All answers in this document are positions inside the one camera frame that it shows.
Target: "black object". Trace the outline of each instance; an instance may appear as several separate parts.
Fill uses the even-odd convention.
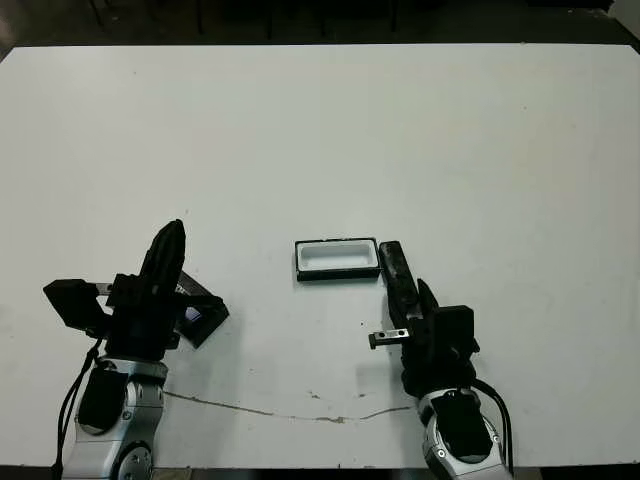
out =
[[[105,432],[118,421],[126,396],[129,375],[94,368],[84,391],[78,423]]]
[[[473,310],[464,305],[440,307],[421,279],[416,289],[399,242],[380,244],[380,262],[391,321],[408,332],[393,342],[402,344],[405,391],[421,398],[440,388],[469,387],[476,377],[470,357],[480,351],[473,336]],[[377,334],[369,341],[375,348]]]
[[[454,457],[489,455],[493,443],[474,397],[449,390],[432,405],[438,416],[438,431]]]
[[[336,260],[333,267],[326,268],[314,268],[312,270],[305,269],[304,265],[300,263],[300,249],[304,247],[311,247],[330,252],[331,249],[335,249],[335,253],[319,253],[319,256],[330,257],[335,256]],[[365,266],[351,266],[345,263],[344,266],[339,266],[340,256],[343,255],[339,249],[361,247],[362,253],[356,253],[355,255],[370,255],[369,262]],[[359,237],[359,238],[332,238],[326,240],[300,240],[295,242],[294,255],[296,258],[296,278],[299,282],[312,281],[312,280],[338,280],[349,278],[377,278],[380,275],[380,260],[378,257],[378,249],[376,245],[376,239],[373,237]]]
[[[106,338],[109,355],[158,361],[177,347],[174,329],[198,347],[229,315],[220,297],[182,272],[184,250],[184,227],[174,220],[154,238],[138,275],[119,273],[107,285],[113,315],[98,304],[96,284],[84,280],[55,280],[44,293],[65,325]]]
[[[476,378],[471,355],[480,351],[474,338],[473,310],[465,305],[440,307],[429,286],[413,282],[409,265],[397,241],[380,244],[380,263],[387,287],[389,316],[395,331],[369,335],[371,348],[402,345],[402,384],[414,397],[451,389],[432,405],[438,427],[448,448],[458,458],[482,458],[491,450],[479,404],[462,389],[471,387],[490,396],[500,409],[503,421],[503,457],[513,474],[511,420],[500,395]]]
[[[193,306],[187,307],[185,314],[178,320],[176,330],[198,348],[224,322],[229,311],[222,298],[211,294],[185,272],[180,272],[176,291],[193,299]],[[202,305],[195,304],[196,298],[206,299],[206,302]]]

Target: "white table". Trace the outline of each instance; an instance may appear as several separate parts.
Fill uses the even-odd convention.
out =
[[[621,46],[73,47],[0,64],[0,464],[54,459],[90,341],[41,288],[185,270],[231,317],[169,352],[159,466],[422,467],[377,284],[301,285],[293,242],[400,240],[476,312],[520,466],[640,452],[640,62]],[[485,399],[483,408],[498,421]],[[341,420],[314,420],[316,418]]]

